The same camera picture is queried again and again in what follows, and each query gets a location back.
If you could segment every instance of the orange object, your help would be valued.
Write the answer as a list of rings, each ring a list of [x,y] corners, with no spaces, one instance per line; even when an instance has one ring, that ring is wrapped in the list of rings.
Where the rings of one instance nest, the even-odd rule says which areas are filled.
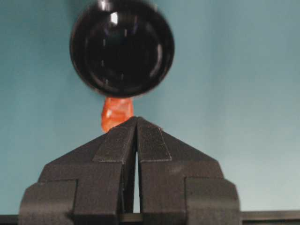
[[[132,98],[107,97],[102,111],[102,129],[111,128],[127,121],[134,115]]]

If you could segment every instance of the teal background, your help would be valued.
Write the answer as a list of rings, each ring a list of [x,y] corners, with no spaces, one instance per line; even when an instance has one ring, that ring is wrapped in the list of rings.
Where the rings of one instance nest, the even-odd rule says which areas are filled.
[[[102,134],[68,44],[86,0],[0,0],[0,214]],[[176,55],[135,113],[216,158],[243,210],[300,210],[300,1],[157,0]]]

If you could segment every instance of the black rail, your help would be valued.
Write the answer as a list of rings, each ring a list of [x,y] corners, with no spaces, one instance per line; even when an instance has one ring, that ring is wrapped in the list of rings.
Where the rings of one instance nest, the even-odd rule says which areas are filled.
[[[242,212],[243,225],[300,225],[299,211]],[[0,215],[0,225],[17,225],[17,215]],[[142,225],[143,215],[131,213],[120,215],[121,225]]]

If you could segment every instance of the black mount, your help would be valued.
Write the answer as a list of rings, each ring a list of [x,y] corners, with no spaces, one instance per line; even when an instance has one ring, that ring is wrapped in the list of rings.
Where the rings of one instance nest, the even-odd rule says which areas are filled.
[[[47,164],[25,191],[19,224],[119,224],[133,212],[136,153],[143,224],[241,223],[236,187],[216,160],[133,117]]]

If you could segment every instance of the black sphere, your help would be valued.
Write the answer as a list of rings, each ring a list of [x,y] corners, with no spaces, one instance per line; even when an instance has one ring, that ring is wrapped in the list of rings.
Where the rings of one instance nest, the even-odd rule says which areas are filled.
[[[106,96],[126,98],[156,87],[174,55],[172,32],[140,0],[98,0],[76,22],[70,42],[79,76]]]

